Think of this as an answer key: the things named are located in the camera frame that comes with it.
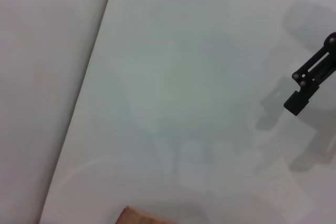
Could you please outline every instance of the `light brown surface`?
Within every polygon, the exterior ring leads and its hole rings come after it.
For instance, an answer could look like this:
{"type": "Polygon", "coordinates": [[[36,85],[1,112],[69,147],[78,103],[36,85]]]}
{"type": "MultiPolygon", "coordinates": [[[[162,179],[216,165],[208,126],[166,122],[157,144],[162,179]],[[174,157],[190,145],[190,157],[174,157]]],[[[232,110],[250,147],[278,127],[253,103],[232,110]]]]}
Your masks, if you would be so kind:
{"type": "Polygon", "coordinates": [[[115,224],[176,224],[132,207],[125,207],[115,224]]]}

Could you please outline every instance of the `black metal bracket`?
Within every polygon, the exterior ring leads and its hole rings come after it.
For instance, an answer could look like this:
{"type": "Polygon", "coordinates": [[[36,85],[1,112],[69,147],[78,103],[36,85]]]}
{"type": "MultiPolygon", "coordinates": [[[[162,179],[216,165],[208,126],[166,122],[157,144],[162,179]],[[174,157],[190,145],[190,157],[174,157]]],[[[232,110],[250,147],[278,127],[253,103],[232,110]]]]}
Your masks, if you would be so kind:
{"type": "Polygon", "coordinates": [[[284,103],[284,107],[294,115],[298,115],[319,89],[319,85],[334,71],[336,71],[336,32],[329,35],[323,47],[292,74],[294,81],[300,85],[300,91],[295,91],[284,103]]]}

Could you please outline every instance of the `robotic arm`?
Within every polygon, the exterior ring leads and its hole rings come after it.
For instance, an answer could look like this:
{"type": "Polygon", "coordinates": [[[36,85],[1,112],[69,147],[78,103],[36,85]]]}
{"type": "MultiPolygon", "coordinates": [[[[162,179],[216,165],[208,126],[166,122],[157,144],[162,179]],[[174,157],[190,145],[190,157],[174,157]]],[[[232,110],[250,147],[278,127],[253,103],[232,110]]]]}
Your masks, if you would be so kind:
{"type": "Polygon", "coordinates": [[[323,47],[292,74],[294,81],[300,85],[300,91],[295,91],[284,103],[284,107],[292,114],[298,115],[319,89],[319,85],[334,71],[336,71],[336,32],[329,35],[323,47]],[[328,55],[313,67],[326,54],[328,55]]]}

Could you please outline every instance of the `white surface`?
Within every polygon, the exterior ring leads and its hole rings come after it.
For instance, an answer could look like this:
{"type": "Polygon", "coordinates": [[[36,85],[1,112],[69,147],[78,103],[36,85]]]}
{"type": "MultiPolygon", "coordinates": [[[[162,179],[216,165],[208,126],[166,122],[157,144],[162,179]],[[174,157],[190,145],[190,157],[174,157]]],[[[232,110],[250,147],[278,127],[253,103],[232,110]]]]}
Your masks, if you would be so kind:
{"type": "Polygon", "coordinates": [[[106,0],[0,0],[0,223],[36,223],[106,0]]]}
{"type": "Polygon", "coordinates": [[[42,220],[115,223],[129,204],[182,224],[335,223],[336,77],[283,110],[335,11],[109,0],[42,220]]]}

